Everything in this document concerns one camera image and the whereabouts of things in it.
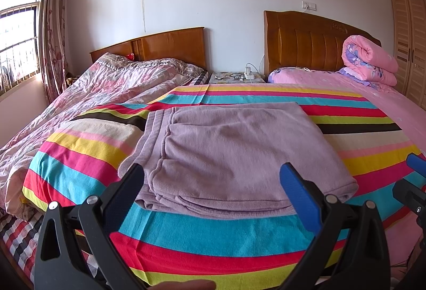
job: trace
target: bedside table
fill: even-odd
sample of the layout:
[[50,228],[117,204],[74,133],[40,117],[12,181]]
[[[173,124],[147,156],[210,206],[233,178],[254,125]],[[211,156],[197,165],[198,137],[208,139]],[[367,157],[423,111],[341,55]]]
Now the bedside table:
[[244,78],[244,72],[242,71],[214,72],[210,77],[209,84],[266,83],[259,73],[252,72],[252,74],[254,75],[254,79],[246,80]]

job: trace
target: wooden wardrobe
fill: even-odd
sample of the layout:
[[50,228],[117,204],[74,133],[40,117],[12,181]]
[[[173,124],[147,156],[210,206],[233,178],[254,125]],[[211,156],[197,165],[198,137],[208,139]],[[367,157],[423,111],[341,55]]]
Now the wooden wardrobe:
[[395,89],[426,110],[426,0],[392,0],[392,4],[399,65]]

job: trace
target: window frame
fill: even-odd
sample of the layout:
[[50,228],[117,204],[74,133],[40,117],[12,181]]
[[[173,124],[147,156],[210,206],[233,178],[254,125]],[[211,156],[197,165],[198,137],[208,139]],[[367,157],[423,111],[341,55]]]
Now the window frame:
[[35,48],[35,59],[37,62],[37,70],[35,70],[34,72],[31,72],[21,78],[19,78],[18,80],[11,82],[10,86],[7,87],[3,87],[3,89],[0,90],[0,97],[5,94],[6,92],[8,92],[9,90],[13,89],[14,87],[18,86],[20,83],[26,81],[27,79],[35,76],[36,74],[38,74],[40,72],[40,61],[39,61],[39,53],[38,53],[38,14],[39,14],[39,7],[40,7],[40,0],[37,0],[36,2],[31,2],[31,3],[27,3],[27,4],[20,4],[20,5],[16,5],[16,6],[11,6],[7,9],[3,9],[0,10],[0,19],[8,17],[8,16],[12,16],[18,13],[22,13],[25,11],[34,11],[34,36],[27,39],[27,40],[23,40],[20,41],[16,44],[13,44],[11,46],[8,46],[2,50],[0,50],[0,53],[5,52],[11,48],[14,48],[16,46],[19,46],[21,44],[24,44],[26,42],[29,41],[34,41],[34,48]]

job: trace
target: white wall socket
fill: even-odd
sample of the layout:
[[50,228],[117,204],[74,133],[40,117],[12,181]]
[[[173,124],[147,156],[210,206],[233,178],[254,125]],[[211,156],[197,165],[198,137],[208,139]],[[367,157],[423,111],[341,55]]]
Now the white wall socket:
[[308,1],[302,1],[302,9],[308,9],[308,10],[317,10],[317,5],[315,3],[310,3]]

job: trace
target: hand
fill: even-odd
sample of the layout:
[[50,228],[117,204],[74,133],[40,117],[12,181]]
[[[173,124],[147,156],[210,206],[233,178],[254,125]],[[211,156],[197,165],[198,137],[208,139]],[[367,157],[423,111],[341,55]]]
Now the hand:
[[210,280],[191,280],[185,283],[178,283],[176,281],[165,281],[149,290],[215,290],[216,283]]

